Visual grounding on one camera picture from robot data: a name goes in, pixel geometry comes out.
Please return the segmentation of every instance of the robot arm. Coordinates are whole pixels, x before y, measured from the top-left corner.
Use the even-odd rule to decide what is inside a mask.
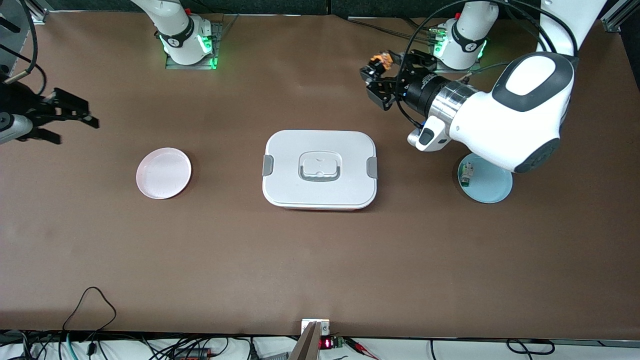
[[[544,10],[568,24],[579,47],[605,0],[590,1],[588,5],[579,0],[543,3]],[[580,16],[576,16],[576,8],[580,8]],[[468,9],[465,6],[460,19]],[[558,148],[559,128],[566,115],[577,64],[577,58],[571,56],[570,35],[555,22],[551,26],[549,20],[553,21],[544,16],[541,23],[559,53],[536,52],[513,60],[491,92],[449,81],[429,67],[407,66],[398,75],[403,84],[401,94],[386,96],[390,103],[384,104],[383,109],[389,109],[393,101],[404,101],[425,117],[423,125],[407,139],[418,150],[437,151],[453,139],[506,170],[527,172],[536,168]],[[370,93],[383,88],[381,82],[390,81],[381,77],[375,63],[372,59],[361,69]],[[405,63],[413,63],[412,58]]]
[[[147,13],[160,34],[164,51],[176,63],[192,65],[213,51],[204,39],[211,22],[184,11],[179,0],[131,0]]]

